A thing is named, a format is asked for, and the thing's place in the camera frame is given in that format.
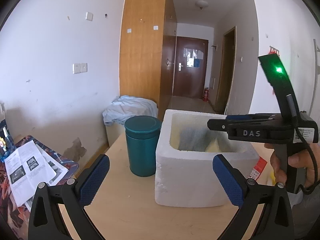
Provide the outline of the grey sleeve forearm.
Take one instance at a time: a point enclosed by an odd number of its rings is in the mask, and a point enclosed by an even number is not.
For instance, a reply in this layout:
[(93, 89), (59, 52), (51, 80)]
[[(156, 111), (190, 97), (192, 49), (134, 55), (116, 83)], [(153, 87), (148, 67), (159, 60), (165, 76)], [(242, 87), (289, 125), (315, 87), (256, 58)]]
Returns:
[(319, 239), (319, 186), (312, 194), (288, 193), (295, 239)]

